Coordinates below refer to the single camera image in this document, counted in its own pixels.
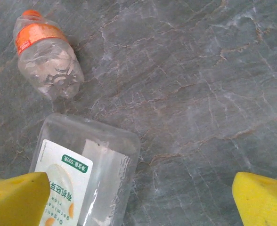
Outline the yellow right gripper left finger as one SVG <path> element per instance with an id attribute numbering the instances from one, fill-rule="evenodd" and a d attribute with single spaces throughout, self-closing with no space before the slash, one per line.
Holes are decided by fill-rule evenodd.
<path id="1" fill-rule="evenodd" d="M 45 172 L 0 179 L 0 226 L 38 226 L 49 195 Z"/>

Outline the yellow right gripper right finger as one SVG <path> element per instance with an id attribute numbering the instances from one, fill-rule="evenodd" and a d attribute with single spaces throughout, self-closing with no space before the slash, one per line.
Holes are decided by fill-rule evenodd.
<path id="1" fill-rule="evenodd" d="M 232 195 L 244 226 L 277 226 L 277 179 L 238 172 Z"/>

